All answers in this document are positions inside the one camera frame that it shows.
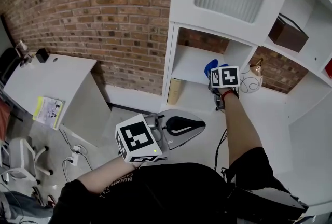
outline white desk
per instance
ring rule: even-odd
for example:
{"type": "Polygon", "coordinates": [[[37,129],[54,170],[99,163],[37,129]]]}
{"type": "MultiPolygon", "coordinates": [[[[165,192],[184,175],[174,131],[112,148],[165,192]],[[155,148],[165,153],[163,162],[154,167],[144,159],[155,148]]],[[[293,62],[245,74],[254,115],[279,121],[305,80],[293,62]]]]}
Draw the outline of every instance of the white desk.
{"type": "Polygon", "coordinates": [[[62,124],[99,146],[110,109],[90,73],[95,63],[96,60],[56,54],[50,54],[46,63],[34,58],[26,67],[15,69],[4,91],[32,115],[39,96],[64,101],[56,129],[62,124]]]}

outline person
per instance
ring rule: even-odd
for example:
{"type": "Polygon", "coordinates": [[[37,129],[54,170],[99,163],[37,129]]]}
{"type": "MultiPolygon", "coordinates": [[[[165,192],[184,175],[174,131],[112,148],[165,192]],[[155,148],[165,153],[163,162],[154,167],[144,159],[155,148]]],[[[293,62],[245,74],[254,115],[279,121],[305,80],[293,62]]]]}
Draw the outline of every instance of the person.
{"type": "MultiPolygon", "coordinates": [[[[229,169],[227,181],[254,190],[272,187],[287,192],[273,177],[260,138],[238,97],[225,93],[229,169]]],[[[212,168],[195,163],[141,167],[120,156],[67,183],[51,218],[54,223],[172,221],[221,216],[227,203],[227,183],[212,168]]]]}
{"type": "Polygon", "coordinates": [[[7,220],[23,216],[49,218],[52,216],[56,201],[53,196],[48,195],[47,204],[44,205],[38,188],[32,187],[30,197],[16,191],[0,192],[0,205],[0,223],[8,223],[7,220]]]}

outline forearm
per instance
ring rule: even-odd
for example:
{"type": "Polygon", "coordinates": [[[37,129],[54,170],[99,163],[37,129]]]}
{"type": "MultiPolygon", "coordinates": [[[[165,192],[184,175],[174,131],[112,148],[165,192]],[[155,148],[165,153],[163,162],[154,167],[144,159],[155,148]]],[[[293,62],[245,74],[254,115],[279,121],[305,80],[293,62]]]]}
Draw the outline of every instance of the forearm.
{"type": "Polygon", "coordinates": [[[226,125],[228,133],[229,164],[248,150],[261,147],[258,133],[234,94],[225,96],[226,125]]]}
{"type": "Polygon", "coordinates": [[[125,163],[122,156],[113,159],[101,167],[83,174],[78,180],[92,193],[101,193],[112,182],[133,171],[131,163],[125,163]]]}

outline floor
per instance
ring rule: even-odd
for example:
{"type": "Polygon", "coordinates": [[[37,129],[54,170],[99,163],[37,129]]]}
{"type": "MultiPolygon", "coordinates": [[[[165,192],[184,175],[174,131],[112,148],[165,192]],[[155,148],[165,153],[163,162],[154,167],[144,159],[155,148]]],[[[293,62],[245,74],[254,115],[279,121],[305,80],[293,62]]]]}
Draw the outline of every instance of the floor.
{"type": "MultiPolygon", "coordinates": [[[[134,113],[132,111],[113,107],[110,122],[108,124],[109,130],[115,131],[116,124],[137,114],[138,113],[134,113]]],[[[23,116],[23,120],[24,121],[21,122],[17,119],[11,119],[7,132],[7,138],[10,140],[11,138],[28,135],[32,138],[33,145],[37,150],[40,150],[43,146],[49,146],[49,151],[42,154],[39,161],[40,165],[44,166],[44,168],[52,169],[54,174],[52,176],[46,176],[37,171],[37,178],[41,181],[38,188],[44,201],[47,201],[47,195],[49,194],[54,196],[57,200],[61,189],[66,183],[62,170],[62,162],[66,159],[66,157],[71,156],[71,151],[59,131],[53,130],[41,123],[33,121],[30,114],[25,114],[25,116],[23,116]]],[[[109,136],[105,136],[103,138],[103,142],[105,144],[100,148],[96,148],[71,136],[69,131],[67,131],[67,135],[72,146],[81,144],[86,148],[88,151],[87,157],[92,168],[97,168],[118,155],[118,147],[114,144],[115,141],[113,133],[109,133],[109,136]]],[[[72,166],[69,163],[67,165],[67,173],[71,180],[76,179],[78,176],[88,171],[90,171],[90,168],[84,157],[79,157],[77,166],[72,166]]],[[[14,181],[11,179],[6,187],[9,188],[9,190],[15,190],[30,196],[31,187],[33,185],[35,184],[31,181],[14,181]]],[[[0,191],[6,191],[6,188],[0,185],[0,191]]],[[[49,219],[33,219],[27,217],[25,217],[24,220],[33,220],[38,224],[48,223],[49,221],[49,219]]]]}

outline white baseboard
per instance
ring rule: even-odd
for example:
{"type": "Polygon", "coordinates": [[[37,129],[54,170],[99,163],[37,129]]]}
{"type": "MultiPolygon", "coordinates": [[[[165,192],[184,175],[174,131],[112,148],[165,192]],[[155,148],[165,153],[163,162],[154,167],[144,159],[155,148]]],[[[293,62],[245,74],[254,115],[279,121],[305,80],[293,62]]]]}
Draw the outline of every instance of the white baseboard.
{"type": "Polygon", "coordinates": [[[160,112],[161,96],[159,95],[111,85],[106,85],[101,92],[105,100],[112,104],[150,111],[152,113],[160,112]]]}

